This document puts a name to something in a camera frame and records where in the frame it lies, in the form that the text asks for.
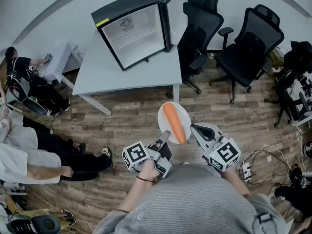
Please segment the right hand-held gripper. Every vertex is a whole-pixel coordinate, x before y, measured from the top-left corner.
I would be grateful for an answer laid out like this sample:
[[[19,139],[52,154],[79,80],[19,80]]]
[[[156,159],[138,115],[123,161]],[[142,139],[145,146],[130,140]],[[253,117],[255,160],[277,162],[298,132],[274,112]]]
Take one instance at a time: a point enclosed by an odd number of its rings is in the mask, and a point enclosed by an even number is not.
[[[232,138],[222,135],[223,132],[214,124],[192,123],[191,132],[203,149],[206,161],[221,172],[232,167],[240,158],[241,151]]]

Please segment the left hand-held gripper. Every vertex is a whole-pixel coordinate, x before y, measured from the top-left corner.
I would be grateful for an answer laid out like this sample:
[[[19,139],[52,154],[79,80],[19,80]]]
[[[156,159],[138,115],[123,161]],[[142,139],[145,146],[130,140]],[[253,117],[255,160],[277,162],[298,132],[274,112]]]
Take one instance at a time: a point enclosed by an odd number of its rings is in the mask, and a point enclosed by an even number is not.
[[[173,166],[170,161],[172,153],[166,142],[169,136],[170,131],[166,130],[148,147],[145,147],[143,143],[139,141],[124,148],[122,151],[122,158],[127,169],[139,173],[144,160],[152,159],[155,162],[155,169],[165,178]]]

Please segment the orange carrot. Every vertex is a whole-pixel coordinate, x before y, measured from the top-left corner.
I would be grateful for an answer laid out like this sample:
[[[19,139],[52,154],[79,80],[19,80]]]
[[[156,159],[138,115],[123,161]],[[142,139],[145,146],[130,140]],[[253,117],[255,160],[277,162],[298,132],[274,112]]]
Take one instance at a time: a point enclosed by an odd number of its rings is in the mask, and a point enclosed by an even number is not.
[[[185,144],[186,135],[174,105],[171,103],[164,104],[163,111],[176,139],[180,144]]]

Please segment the white round plate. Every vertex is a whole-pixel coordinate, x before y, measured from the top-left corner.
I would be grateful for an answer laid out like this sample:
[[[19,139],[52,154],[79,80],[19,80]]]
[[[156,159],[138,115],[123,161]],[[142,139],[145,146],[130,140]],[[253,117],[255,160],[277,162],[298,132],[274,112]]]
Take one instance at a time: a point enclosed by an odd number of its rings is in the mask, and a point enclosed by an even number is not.
[[[170,136],[169,136],[168,140],[171,143],[179,144],[179,141],[177,140],[176,136],[174,135],[174,132],[172,131],[170,124],[167,121],[167,118],[164,114],[163,106],[165,104],[168,104],[168,103],[171,103],[175,107],[175,110],[176,110],[177,115],[180,119],[181,125],[182,125],[184,133],[185,133],[186,141],[187,141],[191,135],[191,130],[190,130],[191,119],[190,119],[187,111],[181,105],[179,105],[176,102],[173,102],[173,101],[172,102],[171,101],[166,102],[160,107],[160,109],[158,111],[158,125],[160,127],[160,130],[162,133],[168,130],[170,132]]]

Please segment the black mini fridge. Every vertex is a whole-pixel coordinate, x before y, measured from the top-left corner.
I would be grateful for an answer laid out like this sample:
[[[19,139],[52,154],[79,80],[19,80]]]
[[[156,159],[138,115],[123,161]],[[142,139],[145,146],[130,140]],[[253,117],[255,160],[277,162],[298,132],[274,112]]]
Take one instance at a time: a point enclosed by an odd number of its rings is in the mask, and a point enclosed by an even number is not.
[[[170,52],[188,25],[183,0],[116,0],[91,16],[122,71]]]

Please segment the person's left forearm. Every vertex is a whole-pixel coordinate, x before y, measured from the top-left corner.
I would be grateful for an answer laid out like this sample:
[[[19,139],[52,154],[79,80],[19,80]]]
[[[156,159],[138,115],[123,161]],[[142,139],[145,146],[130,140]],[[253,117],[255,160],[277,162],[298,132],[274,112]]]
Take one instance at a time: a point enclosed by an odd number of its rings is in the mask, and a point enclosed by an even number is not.
[[[131,212],[138,203],[144,198],[154,185],[154,181],[148,181],[140,178],[138,175],[124,200],[117,207],[117,211]]]

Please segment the person's right forearm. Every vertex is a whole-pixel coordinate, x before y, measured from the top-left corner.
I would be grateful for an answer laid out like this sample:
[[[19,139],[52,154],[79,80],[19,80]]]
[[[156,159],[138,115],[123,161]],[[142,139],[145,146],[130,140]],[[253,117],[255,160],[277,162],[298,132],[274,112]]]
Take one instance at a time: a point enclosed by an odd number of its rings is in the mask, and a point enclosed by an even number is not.
[[[229,168],[220,174],[221,177],[227,180],[243,197],[249,198],[252,195],[233,168]]]

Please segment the person's left hand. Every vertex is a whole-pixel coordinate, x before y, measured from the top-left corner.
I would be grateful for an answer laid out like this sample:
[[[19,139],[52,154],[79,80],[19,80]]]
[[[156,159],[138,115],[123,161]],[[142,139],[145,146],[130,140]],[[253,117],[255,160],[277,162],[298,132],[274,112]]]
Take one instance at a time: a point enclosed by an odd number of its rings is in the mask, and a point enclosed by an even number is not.
[[[159,176],[158,170],[155,169],[155,162],[152,159],[144,160],[138,176],[144,180],[154,181]]]

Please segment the white power strip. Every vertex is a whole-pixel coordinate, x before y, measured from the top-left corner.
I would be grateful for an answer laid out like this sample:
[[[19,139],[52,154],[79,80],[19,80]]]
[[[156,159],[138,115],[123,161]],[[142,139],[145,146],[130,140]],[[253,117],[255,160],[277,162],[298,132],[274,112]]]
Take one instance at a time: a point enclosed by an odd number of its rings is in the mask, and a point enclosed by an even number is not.
[[[242,162],[242,164],[240,165],[239,177],[241,180],[243,180],[245,182],[247,182],[251,179],[252,173],[251,173],[250,166],[249,166],[248,162],[246,162],[246,163]]]

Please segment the person's grey striped shirt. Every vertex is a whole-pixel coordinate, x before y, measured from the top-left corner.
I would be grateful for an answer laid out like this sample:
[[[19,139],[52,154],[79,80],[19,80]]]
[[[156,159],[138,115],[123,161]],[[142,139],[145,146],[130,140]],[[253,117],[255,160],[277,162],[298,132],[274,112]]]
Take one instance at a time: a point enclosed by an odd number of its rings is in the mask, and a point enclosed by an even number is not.
[[[243,197],[221,172],[188,162],[155,183],[129,213],[108,213],[93,234],[285,234],[286,222],[268,197]],[[258,214],[271,214],[267,229],[254,229]]]

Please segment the white table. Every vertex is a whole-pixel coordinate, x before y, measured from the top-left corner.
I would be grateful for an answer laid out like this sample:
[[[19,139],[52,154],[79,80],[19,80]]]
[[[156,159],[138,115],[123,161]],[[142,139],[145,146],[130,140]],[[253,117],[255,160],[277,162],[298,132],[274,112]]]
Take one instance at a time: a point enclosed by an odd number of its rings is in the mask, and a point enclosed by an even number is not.
[[[107,115],[111,111],[94,100],[91,95],[126,89],[172,86],[173,101],[179,102],[182,84],[177,47],[168,53],[160,52],[132,68],[122,71],[100,35],[89,43],[73,88],[80,96]]]

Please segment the table with checkered cloth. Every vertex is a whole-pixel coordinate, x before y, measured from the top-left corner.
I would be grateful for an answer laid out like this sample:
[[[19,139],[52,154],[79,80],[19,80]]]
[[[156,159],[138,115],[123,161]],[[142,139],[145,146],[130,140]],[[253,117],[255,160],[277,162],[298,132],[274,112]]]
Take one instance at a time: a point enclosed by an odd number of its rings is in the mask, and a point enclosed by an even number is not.
[[[43,68],[43,73],[40,75],[50,82],[57,80],[61,83],[64,73],[77,70],[82,64],[78,45],[73,42],[55,47],[51,51],[51,56],[51,61]]]

